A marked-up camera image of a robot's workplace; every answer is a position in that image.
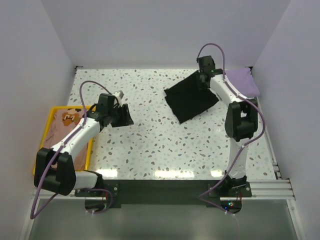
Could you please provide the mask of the black t-shirt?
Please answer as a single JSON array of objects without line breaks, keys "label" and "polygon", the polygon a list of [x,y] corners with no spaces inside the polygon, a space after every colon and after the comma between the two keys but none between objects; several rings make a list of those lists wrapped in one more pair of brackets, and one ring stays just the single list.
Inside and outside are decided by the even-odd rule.
[{"label": "black t-shirt", "polygon": [[203,113],[219,102],[208,88],[202,88],[200,73],[195,71],[174,86],[165,89],[165,100],[182,124]]}]

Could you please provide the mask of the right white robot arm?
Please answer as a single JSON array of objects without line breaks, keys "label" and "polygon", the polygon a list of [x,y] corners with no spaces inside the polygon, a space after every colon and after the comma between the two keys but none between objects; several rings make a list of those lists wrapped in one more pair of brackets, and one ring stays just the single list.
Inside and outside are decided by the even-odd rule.
[{"label": "right white robot arm", "polygon": [[197,83],[201,89],[213,90],[227,106],[224,129],[229,137],[229,163],[221,180],[209,187],[205,194],[216,192],[219,196],[235,196],[247,183],[246,162],[248,141],[258,130],[257,102],[244,96],[222,72],[216,69],[211,56],[197,58],[199,66]]}]

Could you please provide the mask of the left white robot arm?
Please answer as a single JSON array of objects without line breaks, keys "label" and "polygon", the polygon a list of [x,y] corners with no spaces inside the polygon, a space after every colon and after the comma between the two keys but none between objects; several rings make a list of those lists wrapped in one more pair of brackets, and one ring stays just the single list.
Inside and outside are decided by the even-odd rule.
[{"label": "left white robot arm", "polygon": [[102,93],[98,102],[85,111],[78,125],[59,143],[41,148],[36,155],[34,186],[67,196],[73,190],[86,189],[92,196],[104,190],[101,174],[75,169],[75,160],[89,141],[107,126],[113,128],[133,125],[129,106],[122,103],[124,93]]}]

